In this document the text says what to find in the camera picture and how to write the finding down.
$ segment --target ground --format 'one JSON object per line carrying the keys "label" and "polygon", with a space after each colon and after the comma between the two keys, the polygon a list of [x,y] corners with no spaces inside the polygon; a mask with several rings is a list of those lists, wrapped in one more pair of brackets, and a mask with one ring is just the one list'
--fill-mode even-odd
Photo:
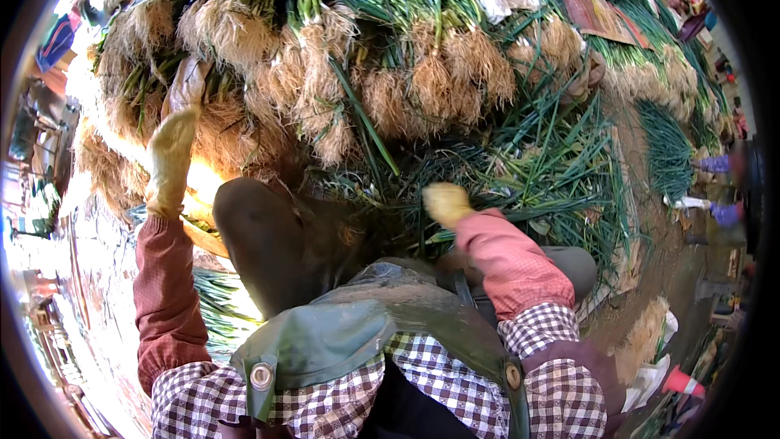
{"label": "ground", "polygon": [[[726,278],[728,249],[688,246],[683,242],[680,224],[672,219],[657,194],[649,189],[644,170],[644,140],[635,113],[612,110],[618,126],[630,185],[637,204],[644,239],[641,278],[638,286],[621,296],[610,297],[582,322],[584,338],[607,351],[626,336],[629,328],[649,301],[659,295],[668,298],[671,311],[680,323],[679,332],[666,348],[672,366],[682,364],[690,370],[696,351],[710,327],[711,298],[694,303],[697,279]],[[36,254],[57,268],[63,308],[69,313],[69,334],[80,362],[92,357],[93,363],[81,366],[96,403],[123,410],[118,417],[104,413],[125,437],[144,437],[149,433],[150,400],[136,379],[138,333],[134,325],[132,280],[137,274],[134,258],[135,235],[131,228],[114,219],[95,196],[81,200],[75,210],[61,213],[61,224],[53,241],[24,239],[22,244],[36,246]],[[694,227],[704,219],[694,218]],[[661,400],[658,393],[648,407],[631,414],[619,431],[629,437]]]}
{"label": "ground", "polygon": [[[638,286],[621,296],[609,298],[580,324],[580,332],[583,338],[607,351],[628,334],[651,300],[664,296],[680,323],[679,331],[665,352],[671,356],[670,366],[679,363],[683,371],[690,371],[696,362],[696,351],[710,328],[712,311],[712,298],[694,301],[697,279],[705,275],[711,280],[728,279],[726,271],[731,248],[685,244],[680,223],[673,220],[668,207],[649,188],[644,131],[638,124],[636,112],[615,108],[611,112],[618,127],[623,155],[631,167],[630,184],[640,228],[650,240],[643,243]],[[692,216],[693,229],[703,232],[701,228],[707,224],[704,215],[695,213]],[[648,406],[629,415],[617,437],[629,437],[661,398],[662,395],[656,393]]]}

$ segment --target metal grommet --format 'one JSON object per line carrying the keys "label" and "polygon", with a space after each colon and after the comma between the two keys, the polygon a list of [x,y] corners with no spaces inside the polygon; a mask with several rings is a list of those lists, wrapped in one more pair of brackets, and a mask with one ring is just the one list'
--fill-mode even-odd
{"label": "metal grommet", "polygon": [[509,387],[512,390],[517,390],[520,387],[520,371],[512,363],[506,364],[506,380],[509,382]]}
{"label": "metal grommet", "polygon": [[249,382],[257,391],[266,391],[274,380],[274,369],[268,363],[258,363],[252,366],[249,373]]}

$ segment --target yellow work glove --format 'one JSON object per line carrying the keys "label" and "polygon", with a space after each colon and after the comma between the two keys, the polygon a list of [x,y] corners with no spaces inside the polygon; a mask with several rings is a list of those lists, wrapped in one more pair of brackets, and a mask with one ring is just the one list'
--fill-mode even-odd
{"label": "yellow work glove", "polygon": [[200,110],[194,107],[169,115],[152,135],[147,146],[151,179],[146,189],[147,211],[175,220],[182,212],[190,150]]}
{"label": "yellow work glove", "polygon": [[431,219],[447,229],[455,229],[459,220],[474,213],[466,190],[444,181],[431,183],[423,189],[423,203]]}

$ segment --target pink sleeve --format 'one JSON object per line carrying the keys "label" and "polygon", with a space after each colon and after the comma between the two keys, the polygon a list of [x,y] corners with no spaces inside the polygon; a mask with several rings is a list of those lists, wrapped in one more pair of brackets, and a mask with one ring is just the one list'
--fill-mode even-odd
{"label": "pink sleeve", "polygon": [[136,262],[138,380],[151,396],[154,380],[167,369],[210,361],[208,332],[193,283],[193,243],[180,220],[150,215],[138,234]]}
{"label": "pink sleeve", "polygon": [[569,278],[500,210],[464,217],[455,228],[455,242],[484,273],[482,286],[498,320],[513,319],[541,303],[574,306]]}

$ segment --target traffic cone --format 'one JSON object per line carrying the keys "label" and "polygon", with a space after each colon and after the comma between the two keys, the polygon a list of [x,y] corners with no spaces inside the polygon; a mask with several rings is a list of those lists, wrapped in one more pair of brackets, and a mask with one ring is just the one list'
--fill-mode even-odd
{"label": "traffic cone", "polygon": [[679,365],[672,368],[664,382],[664,386],[661,388],[661,393],[666,393],[669,390],[704,398],[704,386],[680,371]]}

